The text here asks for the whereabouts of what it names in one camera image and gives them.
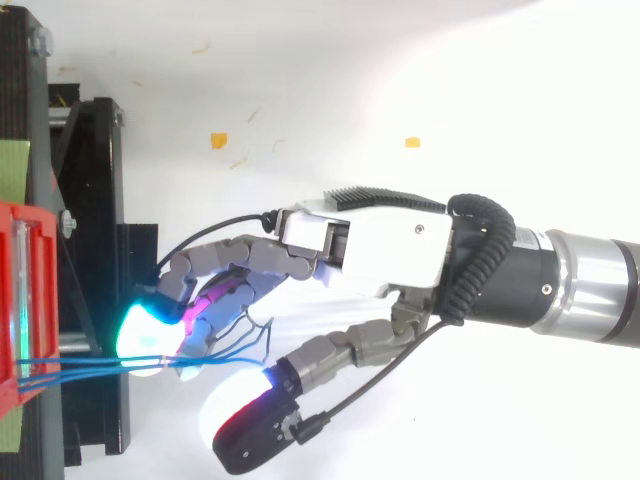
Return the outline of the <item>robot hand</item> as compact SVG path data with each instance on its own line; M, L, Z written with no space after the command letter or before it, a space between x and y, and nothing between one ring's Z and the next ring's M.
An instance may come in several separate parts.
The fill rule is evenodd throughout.
M273 365L248 361L216 390L211 448L233 475L250 472L333 419L302 418L301 396L346 367L390 370L433 329L431 315L452 233L444 205L420 196L355 187L262 216L264 236L198 244L188 240L156 269L128 308L116 340L133 373L240 361L216 344L250 308L288 280L316 280L383 298L399 297L389 319L316 336Z

